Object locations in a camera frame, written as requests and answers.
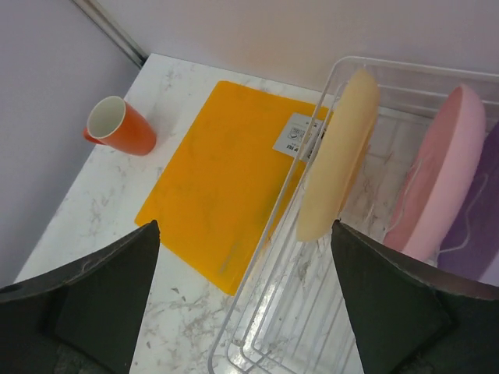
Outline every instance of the table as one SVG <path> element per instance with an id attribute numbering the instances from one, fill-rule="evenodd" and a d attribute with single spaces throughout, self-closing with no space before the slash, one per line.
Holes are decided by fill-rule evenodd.
<path id="1" fill-rule="evenodd" d="M 96 146 L 16 281 L 79 259 L 136 229 L 136 214 L 220 80 L 310 103 L 320 96 L 152 54 L 125 99 L 157 131 L 156 148 L 145 157 L 133 157 Z M 161 247 L 130 372 L 205 373 L 208 351 L 231 297 Z"/>

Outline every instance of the orange cutting board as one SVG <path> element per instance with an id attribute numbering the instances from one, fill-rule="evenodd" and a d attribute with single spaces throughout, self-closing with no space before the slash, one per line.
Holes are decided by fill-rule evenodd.
<path id="1" fill-rule="evenodd" d="M 136 223 L 157 220 L 165 247 L 235 294 L 292 163 L 272 147 L 293 113 L 311 116 L 313 109 L 313 104 L 219 82 Z M 319 118 L 326 114 L 322 108 Z M 296 168 L 274 227 L 304 167 L 300 162 Z"/>

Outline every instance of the label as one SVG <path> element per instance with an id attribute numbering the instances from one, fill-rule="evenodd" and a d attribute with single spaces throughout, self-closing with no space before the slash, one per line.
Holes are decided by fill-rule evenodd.
<path id="1" fill-rule="evenodd" d="M 275 141 L 273 150 L 295 157 L 298 154 L 299 145 L 303 141 L 306 128 L 309 127 L 312 117 L 293 113 L 289 118 L 288 123 L 281 131 L 278 139 Z M 310 130 L 309 139 L 306 139 L 305 149 L 302 153 L 301 160 L 308 162 L 312 154 L 313 145 L 319 135 L 319 129 L 322 126 L 321 120 L 316 119 L 313 128 Z"/>

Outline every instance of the white wire rack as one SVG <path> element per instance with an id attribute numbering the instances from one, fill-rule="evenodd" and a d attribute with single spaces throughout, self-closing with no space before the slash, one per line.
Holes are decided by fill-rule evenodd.
<path id="1" fill-rule="evenodd" d="M 323 126 L 329 122 L 334 103 L 360 67 L 376 77 L 382 108 L 341 219 L 371 238 L 382 240 L 430 118 L 452 89 L 466 83 L 482 97 L 492 126 L 499 117 L 499 103 L 494 100 L 499 92 L 499 76 L 372 58 L 344 58 L 331 71 L 313 120 L 326 95 L 332 94 L 333 104 Z M 210 373 L 363 373 L 336 276 L 330 235 L 317 242 L 296 241 L 296 218 L 310 165 L 271 241 L 266 243 L 264 239 L 281 199 L 276 202 L 211 349 Z"/>

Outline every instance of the mug handle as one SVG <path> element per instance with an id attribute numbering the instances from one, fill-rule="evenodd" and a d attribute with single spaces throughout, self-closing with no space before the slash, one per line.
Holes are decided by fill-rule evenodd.
<path id="1" fill-rule="evenodd" d="M 87 128 L 83 129 L 83 138 L 85 138 L 86 140 L 88 140 L 89 142 L 92 142 L 92 143 L 96 143 L 96 144 L 103 144 L 101 141 L 93 138 L 92 136 L 90 136 L 90 134 L 88 133 L 88 130 Z"/>

